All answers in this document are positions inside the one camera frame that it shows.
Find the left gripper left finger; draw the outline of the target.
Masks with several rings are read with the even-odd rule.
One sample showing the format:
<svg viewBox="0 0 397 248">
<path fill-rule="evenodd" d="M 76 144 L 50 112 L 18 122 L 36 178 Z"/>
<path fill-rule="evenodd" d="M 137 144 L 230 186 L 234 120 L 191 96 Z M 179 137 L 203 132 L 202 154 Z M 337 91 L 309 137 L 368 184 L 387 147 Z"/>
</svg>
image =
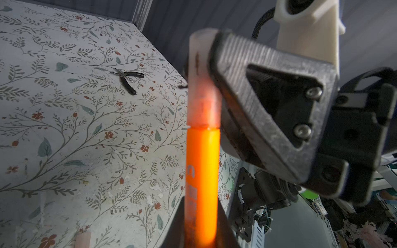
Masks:
<svg viewBox="0 0 397 248">
<path fill-rule="evenodd" d="M 161 248 L 183 248 L 185 246 L 185 197 L 178 205 Z"/>
</svg>

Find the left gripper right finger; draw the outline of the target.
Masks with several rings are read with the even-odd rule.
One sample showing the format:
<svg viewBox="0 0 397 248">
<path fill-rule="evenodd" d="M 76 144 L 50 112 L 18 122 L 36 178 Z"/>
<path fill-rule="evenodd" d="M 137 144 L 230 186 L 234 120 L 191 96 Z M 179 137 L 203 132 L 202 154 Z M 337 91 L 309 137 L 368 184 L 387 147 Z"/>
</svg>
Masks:
<svg viewBox="0 0 397 248">
<path fill-rule="evenodd" d="M 220 201 L 218 201 L 215 244 L 216 248 L 240 248 Z"/>
</svg>

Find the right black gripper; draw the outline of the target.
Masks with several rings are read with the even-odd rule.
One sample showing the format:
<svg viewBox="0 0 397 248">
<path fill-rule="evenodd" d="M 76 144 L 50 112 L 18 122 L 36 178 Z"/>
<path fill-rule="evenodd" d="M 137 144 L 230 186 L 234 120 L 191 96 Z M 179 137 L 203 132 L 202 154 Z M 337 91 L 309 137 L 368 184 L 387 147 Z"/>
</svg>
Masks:
<svg viewBox="0 0 397 248">
<path fill-rule="evenodd" d="M 396 70 L 351 79 L 332 109 L 337 72 L 324 61 L 219 32 L 209 70 L 264 170 L 323 197 L 370 201 L 382 155 L 397 149 Z"/>
</svg>

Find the orange marker pen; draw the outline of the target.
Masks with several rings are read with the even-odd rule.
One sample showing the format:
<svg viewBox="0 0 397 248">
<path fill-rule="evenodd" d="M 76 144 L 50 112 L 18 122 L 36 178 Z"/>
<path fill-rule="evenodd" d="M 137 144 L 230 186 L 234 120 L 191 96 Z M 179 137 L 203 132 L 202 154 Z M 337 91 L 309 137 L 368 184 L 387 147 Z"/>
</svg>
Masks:
<svg viewBox="0 0 397 248">
<path fill-rule="evenodd" d="M 218 216 L 220 130 L 187 131 L 184 224 L 186 248 L 214 248 Z"/>
</svg>

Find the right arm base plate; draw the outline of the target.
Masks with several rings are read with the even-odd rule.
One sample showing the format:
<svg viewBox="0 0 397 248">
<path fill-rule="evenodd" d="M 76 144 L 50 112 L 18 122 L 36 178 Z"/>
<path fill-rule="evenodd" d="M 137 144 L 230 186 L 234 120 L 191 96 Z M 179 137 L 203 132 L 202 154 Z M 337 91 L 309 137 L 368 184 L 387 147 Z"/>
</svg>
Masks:
<svg viewBox="0 0 397 248">
<path fill-rule="evenodd" d="M 238 171 L 233 197 L 228 209 L 228 221 L 239 240 L 250 243 L 254 232 L 270 231 L 273 182 L 265 171 L 250 174 L 244 167 Z"/>
</svg>

